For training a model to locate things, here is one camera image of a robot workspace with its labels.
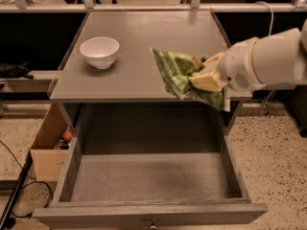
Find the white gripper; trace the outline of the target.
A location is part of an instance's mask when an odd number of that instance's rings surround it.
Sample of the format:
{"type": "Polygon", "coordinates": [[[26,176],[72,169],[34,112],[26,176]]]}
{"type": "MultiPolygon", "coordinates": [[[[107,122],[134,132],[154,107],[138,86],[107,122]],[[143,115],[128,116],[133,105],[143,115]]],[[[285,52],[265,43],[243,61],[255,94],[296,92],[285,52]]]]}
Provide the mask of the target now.
{"type": "Polygon", "coordinates": [[[252,50],[258,37],[253,37],[232,45],[225,52],[208,58],[204,63],[218,63],[218,69],[201,70],[194,73],[189,81],[203,91],[220,92],[229,86],[235,91],[253,91],[264,87],[256,77],[252,64],[252,50]]]}

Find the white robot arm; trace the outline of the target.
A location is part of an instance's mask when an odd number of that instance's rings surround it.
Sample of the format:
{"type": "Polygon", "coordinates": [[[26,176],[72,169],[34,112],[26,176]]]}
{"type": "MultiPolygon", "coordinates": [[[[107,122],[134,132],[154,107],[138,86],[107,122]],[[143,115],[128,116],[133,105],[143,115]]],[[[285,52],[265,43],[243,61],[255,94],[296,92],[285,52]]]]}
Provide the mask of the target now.
{"type": "Polygon", "coordinates": [[[276,84],[306,85],[306,25],[302,30],[293,28],[238,42],[203,66],[189,81],[204,91],[221,91],[226,86],[253,91],[276,84]]]}

